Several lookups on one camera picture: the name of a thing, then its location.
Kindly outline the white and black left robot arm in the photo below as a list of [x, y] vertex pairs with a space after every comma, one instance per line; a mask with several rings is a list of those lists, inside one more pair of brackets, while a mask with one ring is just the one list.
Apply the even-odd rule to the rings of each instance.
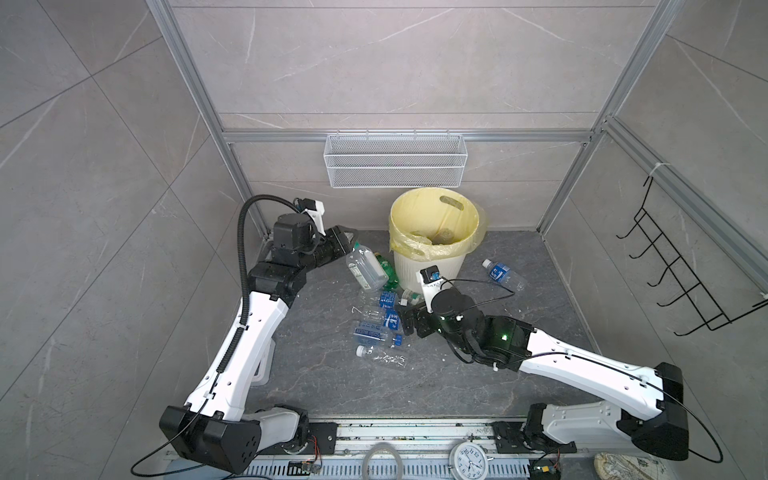
[[[267, 254], [248, 267], [245, 222], [251, 206], [271, 201], [289, 208], [278, 217]], [[159, 427], [166, 443], [190, 469], [211, 467], [230, 476], [243, 473], [262, 451], [280, 446], [300, 452], [309, 442], [305, 410], [277, 405], [245, 418], [254, 378], [266, 374], [272, 336], [287, 316], [309, 271], [352, 251], [357, 233], [342, 226], [324, 228], [319, 200], [293, 201], [259, 194], [238, 215], [236, 246], [241, 301], [214, 362], [182, 406], [169, 406]]]

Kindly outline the clear bottle blue cap bottom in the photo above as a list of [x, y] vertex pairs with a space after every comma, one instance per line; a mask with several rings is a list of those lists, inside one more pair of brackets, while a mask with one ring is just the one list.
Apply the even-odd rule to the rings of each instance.
[[381, 324], [359, 321], [351, 331], [352, 336], [362, 346], [401, 347], [403, 337], [399, 332]]

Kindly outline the crushed clear bottle white cap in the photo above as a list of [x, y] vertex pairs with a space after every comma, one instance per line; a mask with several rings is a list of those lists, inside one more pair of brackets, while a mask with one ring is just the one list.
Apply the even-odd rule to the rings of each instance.
[[394, 348], [359, 345], [355, 355], [369, 363], [388, 369], [405, 370], [408, 366], [407, 356]]

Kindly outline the clear tall bottle white cap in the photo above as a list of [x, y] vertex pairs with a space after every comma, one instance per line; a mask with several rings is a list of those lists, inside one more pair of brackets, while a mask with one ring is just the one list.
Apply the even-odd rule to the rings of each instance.
[[346, 256], [346, 265], [364, 291], [381, 290], [389, 281], [374, 252], [359, 242]]

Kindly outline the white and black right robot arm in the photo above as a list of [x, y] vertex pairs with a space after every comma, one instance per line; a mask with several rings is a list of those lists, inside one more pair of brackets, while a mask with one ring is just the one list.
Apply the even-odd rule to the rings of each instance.
[[683, 374], [661, 362], [643, 367], [570, 345], [510, 316], [487, 315], [457, 289], [436, 289], [425, 301], [397, 306], [408, 335], [438, 334], [463, 362], [538, 375], [597, 397], [590, 404], [530, 407], [523, 437], [535, 449], [593, 443], [630, 444], [671, 461], [694, 455]]

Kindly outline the green bottle near bin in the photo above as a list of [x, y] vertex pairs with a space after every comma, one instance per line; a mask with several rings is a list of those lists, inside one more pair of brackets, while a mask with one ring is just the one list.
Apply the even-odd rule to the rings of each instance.
[[384, 285], [384, 289], [387, 291], [396, 291], [399, 287], [399, 277], [395, 271], [394, 266], [378, 252], [375, 253], [375, 257], [388, 278], [386, 284]]

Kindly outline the white bin with yellow bag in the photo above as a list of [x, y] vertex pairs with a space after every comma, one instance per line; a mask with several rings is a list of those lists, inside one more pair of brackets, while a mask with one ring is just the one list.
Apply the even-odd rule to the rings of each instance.
[[400, 287], [419, 293], [417, 274], [430, 266], [445, 278], [457, 277], [487, 226], [485, 211], [456, 191], [424, 187], [401, 194], [389, 215], [390, 251]]

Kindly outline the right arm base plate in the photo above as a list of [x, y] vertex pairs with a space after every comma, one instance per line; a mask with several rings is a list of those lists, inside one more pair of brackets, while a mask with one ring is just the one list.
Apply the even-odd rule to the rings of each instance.
[[573, 454], [574, 442], [560, 443], [547, 437], [540, 427], [529, 427], [520, 421], [495, 421], [490, 424], [496, 451], [500, 454], [528, 452]]

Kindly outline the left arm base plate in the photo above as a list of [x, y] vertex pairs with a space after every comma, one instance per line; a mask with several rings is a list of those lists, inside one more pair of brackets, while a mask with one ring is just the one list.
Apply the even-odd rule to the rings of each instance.
[[335, 422], [310, 422], [307, 441], [303, 444], [290, 444], [288, 447], [276, 444], [257, 453], [261, 455], [315, 455], [315, 447], [321, 456], [333, 455], [337, 443], [339, 424]]

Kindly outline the white analog clock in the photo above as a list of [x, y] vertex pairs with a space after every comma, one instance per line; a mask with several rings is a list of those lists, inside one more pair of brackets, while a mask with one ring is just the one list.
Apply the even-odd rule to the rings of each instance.
[[489, 472], [489, 458], [481, 446], [465, 441], [452, 448], [449, 469], [455, 480], [485, 480]]

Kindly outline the clear tube loop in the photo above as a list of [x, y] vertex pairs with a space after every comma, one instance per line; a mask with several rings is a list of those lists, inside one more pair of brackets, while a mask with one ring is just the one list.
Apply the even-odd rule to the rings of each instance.
[[386, 442], [373, 445], [365, 454], [361, 464], [361, 478], [364, 480], [383, 478], [385, 475], [403, 480], [405, 464], [396, 448]]

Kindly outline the blue label bottle white cap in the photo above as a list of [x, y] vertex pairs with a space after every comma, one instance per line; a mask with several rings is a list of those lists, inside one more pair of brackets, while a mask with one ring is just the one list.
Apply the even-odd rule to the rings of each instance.
[[378, 305], [382, 309], [393, 309], [397, 304], [397, 294], [393, 291], [382, 291], [378, 298]]

